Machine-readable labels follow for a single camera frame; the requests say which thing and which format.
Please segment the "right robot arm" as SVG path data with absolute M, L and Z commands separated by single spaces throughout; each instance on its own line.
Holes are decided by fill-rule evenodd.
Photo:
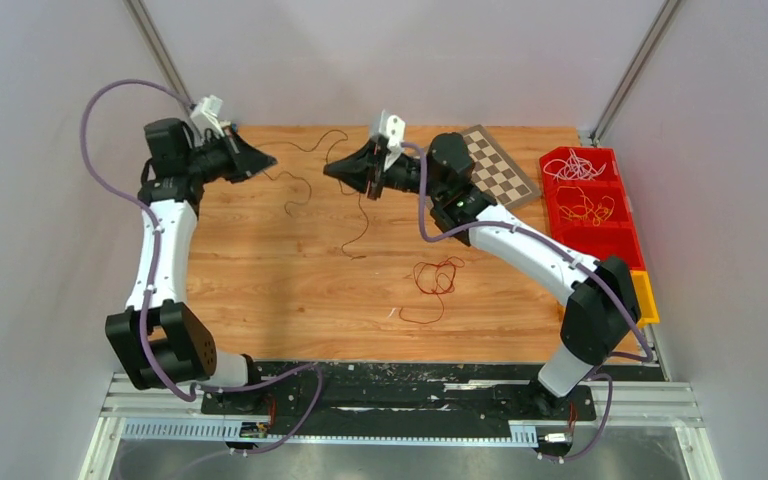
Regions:
M 564 309 L 561 344 L 531 381 L 531 403 L 556 417 L 571 391 L 594 374 L 628 334 L 641 334 L 640 305 L 630 267 L 616 255 L 578 252 L 526 225 L 472 180 L 475 162 L 457 132 L 428 149 L 375 134 L 324 175 L 377 199 L 385 189 L 418 196 L 418 228 L 427 242 L 455 238 L 489 253 L 548 290 Z

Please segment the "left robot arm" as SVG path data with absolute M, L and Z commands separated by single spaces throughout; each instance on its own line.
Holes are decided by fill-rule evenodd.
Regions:
M 204 129 L 200 143 L 189 124 L 176 118 L 145 125 L 144 135 L 150 157 L 133 197 L 143 222 L 140 263 L 124 311 L 106 319 L 106 337 L 137 389 L 194 382 L 228 390 L 232 406 L 253 414 L 266 399 L 254 362 L 218 349 L 187 304 L 186 277 L 206 184 L 244 182 L 276 160 L 243 140 L 229 122 Z

